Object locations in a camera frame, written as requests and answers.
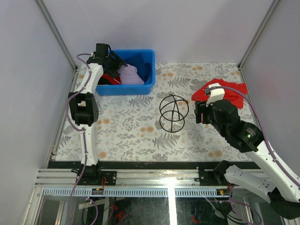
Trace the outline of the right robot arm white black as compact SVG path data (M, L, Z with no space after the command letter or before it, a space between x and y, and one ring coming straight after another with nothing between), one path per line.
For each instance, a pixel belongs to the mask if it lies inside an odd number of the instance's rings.
M229 182L241 186L264 199L281 217L299 218L300 179L280 162L273 149L268 149L269 144L256 125L241 120L237 107L228 100L218 100L210 105L197 101L195 116L197 124L212 125L230 146L251 158L268 177L264 180L223 160L214 169L217 184Z

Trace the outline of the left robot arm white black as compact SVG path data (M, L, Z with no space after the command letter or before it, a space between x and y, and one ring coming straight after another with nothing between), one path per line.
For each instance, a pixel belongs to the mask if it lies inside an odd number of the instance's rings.
M66 105L66 117L69 124L80 134L82 146L81 168L79 176L84 177L92 185L102 181L96 148L95 125L99 117L99 109L95 99L96 88L100 78L107 74L111 78L119 77L118 70L126 63L108 44L96 44L96 50L77 55L77 59L85 64L87 70L82 83L74 92L70 92Z

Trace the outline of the lilac bucket hat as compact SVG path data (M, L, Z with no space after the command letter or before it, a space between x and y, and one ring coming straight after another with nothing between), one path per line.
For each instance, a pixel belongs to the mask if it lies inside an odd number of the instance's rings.
M144 81L137 73L137 68L132 65L121 66L118 73L122 85L144 85Z

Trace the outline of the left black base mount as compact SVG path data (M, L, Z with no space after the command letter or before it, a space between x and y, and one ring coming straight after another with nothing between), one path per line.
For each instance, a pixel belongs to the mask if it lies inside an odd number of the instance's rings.
M116 171L103 171L100 165L86 166L79 185L115 186L117 180Z

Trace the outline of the floral table mat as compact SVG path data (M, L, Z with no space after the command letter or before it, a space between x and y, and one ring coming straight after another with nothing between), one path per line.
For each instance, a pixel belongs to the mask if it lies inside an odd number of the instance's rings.
M156 82L148 95L99 96L95 126L97 155L103 161L247 161L211 125L196 124L192 95L214 78L240 83L235 63L158 63ZM184 121L172 125L159 106L169 95L179 103Z

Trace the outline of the navy blue hat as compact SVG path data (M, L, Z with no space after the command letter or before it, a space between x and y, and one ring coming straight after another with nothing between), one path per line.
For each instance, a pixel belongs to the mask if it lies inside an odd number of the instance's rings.
M137 69L139 77L146 82L150 76L150 63L144 61L143 56L139 53L124 59L127 65L134 66Z

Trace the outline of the left aluminium frame post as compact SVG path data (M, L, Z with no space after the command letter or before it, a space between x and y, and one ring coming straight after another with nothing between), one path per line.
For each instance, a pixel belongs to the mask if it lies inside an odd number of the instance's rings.
M69 65L71 66L71 68L75 71L77 70L78 66L75 62L75 60L73 59L70 51L68 50L52 16L50 15L49 10L47 9L45 3L43 0L34 0L34 2L36 3L36 5L38 6L39 10L41 11L42 16L44 17L46 23L48 24L52 34L54 35L60 49L62 50L64 56L66 57Z

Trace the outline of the black wire hat stand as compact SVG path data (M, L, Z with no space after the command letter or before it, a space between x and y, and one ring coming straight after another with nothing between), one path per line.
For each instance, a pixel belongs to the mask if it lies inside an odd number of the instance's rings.
M189 104L181 96L169 94L159 104L159 125L169 133L177 133L185 126L185 119L189 114Z

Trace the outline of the red cloth hat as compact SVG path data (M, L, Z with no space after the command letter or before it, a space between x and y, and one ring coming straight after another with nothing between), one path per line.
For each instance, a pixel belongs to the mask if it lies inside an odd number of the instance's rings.
M202 86L198 91L196 91L192 97L192 101L207 101L209 96L204 93L204 90L211 84L219 83L220 86L230 87L244 95L248 94L248 89L245 83L235 83L235 82L227 82L223 79L212 79L211 81L207 82L204 86ZM229 100L233 105L235 105L238 109L242 109L244 107L244 98L232 91L225 89L224 99Z

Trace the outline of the blue plastic bin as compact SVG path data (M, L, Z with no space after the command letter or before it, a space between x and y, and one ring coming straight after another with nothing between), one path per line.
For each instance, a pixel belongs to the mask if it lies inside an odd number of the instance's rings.
M102 96L118 96L118 95L148 95L156 82L155 72L155 53L151 49L124 49L114 50L123 60L132 58L135 55L141 54L143 61L149 63L149 78L144 85L98 85L96 92Z

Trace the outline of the aluminium front rail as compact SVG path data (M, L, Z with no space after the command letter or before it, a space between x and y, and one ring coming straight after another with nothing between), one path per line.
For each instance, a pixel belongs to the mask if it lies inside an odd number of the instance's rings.
M102 170L107 175L114 171L115 176L106 180L115 180L115 187L120 188L160 188L174 185L178 188L200 186L204 176L197 169L192 170ZM72 187L77 175L70 169L39 169L35 181L36 187Z

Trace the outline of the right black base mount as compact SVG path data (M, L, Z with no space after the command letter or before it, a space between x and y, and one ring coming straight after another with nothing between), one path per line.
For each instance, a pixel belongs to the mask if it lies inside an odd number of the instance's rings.
M223 160L220 162L204 162L199 163L196 168L198 170L198 181L201 186L227 186L228 181L225 179L226 170L232 163Z

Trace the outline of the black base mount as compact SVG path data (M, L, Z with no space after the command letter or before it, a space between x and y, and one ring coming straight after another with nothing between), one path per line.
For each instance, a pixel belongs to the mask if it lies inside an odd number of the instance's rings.
M223 160L220 162L204 162L199 163L196 168L198 170L198 181L201 186L227 186L228 181L225 179L226 170L232 163Z
M79 185L115 186L117 180L116 171L103 171L100 165L86 166Z

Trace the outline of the red cap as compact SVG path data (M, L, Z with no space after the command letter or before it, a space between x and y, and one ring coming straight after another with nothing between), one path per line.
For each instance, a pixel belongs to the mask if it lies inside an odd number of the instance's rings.
M98 85L121 85L119 77L111 78L108 74L103 74L98 83Z

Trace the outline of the aluminium frame post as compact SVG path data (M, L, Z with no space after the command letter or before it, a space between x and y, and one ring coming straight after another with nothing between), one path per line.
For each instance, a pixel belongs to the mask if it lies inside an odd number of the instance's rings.
M245 65L247 59L249 58L251 52L253 51L254 47L256 46L260 36L262 35L265 27L267 26L269 20L271 19L272 15L274 14L275 10L277 9L279 3L281 2L281 0L273 0L270 7L268 8L263 20L261 21L255 35L253 36L246 52L244 53L244 55L242 56L241 60L239 61L239 63L237 64L237 68L239 71L241 71L241 69L243 68L243 66Z
M75 71L77 70L78 66L75 62L75 60L73 59L70 51L68 50L52 16L50 15L49 10L47 9L45 3L43 0L34 0L34 2L36 3L36 5L38 6L39 10L41 11L42 16L44 17L46 23L48 24L52 34L54 35L60 49L62 50L64 56L66 57L69 65L71 66L71 68Z

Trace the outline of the right aluminium frame post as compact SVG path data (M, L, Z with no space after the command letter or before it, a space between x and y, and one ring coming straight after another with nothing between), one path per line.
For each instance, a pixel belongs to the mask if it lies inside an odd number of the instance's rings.
M253 51L254 47L256 46L260 36L262 35L265 27L267 26L269 20L271 19L272 15L274 14L275 10L277 9L279 3L281 2L281 0L273 0L270 7L268 8L263 20L261 21L255 35L253 36L246 52L244 53L244 55L242 56L241 60L239 61L239 63L237 64L237 68L239 71L241 71L241 69L243 68L243 66L245 65L247 59L249 58L251 52Z

